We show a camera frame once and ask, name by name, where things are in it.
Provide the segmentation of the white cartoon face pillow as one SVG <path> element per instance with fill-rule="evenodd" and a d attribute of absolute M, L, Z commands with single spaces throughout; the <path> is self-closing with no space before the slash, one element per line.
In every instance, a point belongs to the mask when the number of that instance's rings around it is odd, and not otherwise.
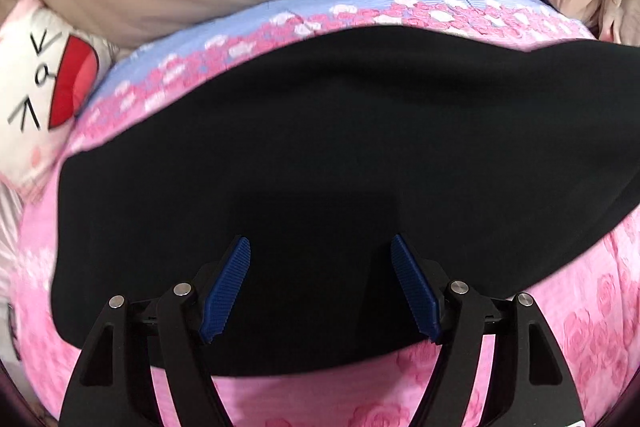
<path fill-rule="evenodd" d="M 18 0 L 1 25 L 1 181 L 25 202 L 51 176 L 117 48 L 41 0 Z"/>

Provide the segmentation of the black fleece-lined pants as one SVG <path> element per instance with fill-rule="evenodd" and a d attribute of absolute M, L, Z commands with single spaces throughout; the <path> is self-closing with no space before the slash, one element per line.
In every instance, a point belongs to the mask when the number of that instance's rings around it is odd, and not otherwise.
<path fill-rule="evenodd" d="M 418 340 L 394 236 L 508 297 L 638 204 L 637 49 L 352 28 L 234 66 L 68 158 L 52 317 L 81 346 L 112 296 L 156 298 L 243 236 L 250 269 L 210 369 L 314 371 Z"/>

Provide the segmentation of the pale floral blanket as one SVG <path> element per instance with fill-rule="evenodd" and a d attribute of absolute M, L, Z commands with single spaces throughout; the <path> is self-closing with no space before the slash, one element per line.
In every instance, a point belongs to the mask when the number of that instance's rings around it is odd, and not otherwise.
<path fill-rule="evenodd" d="M 639 20 L 639 0 L 602 0 L 599 12 L 599 39 L 624 46 L 638 46 Z"/>

